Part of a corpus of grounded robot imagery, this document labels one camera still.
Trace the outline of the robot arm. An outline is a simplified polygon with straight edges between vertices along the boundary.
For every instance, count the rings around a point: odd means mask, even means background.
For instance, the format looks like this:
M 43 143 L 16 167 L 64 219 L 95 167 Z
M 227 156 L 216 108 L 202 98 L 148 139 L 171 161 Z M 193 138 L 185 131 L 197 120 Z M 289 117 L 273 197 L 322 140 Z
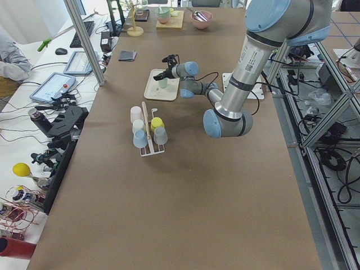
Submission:
M 241 55 L 224 92 L 214 83 L 197 82 L 199 67 L 193 61 L 169 64 L 154 80 L 178 78 L 181 97 L 208 98 L 213 105 L 203 116 L 208 136 L 245 135 L 253 118 L 243 105 L 272 51 L 284 42 L 293 47 L 324 40 L 330 32 L 331 11 L 332 1 L 251 1 L 245 14 L 247 31 Z

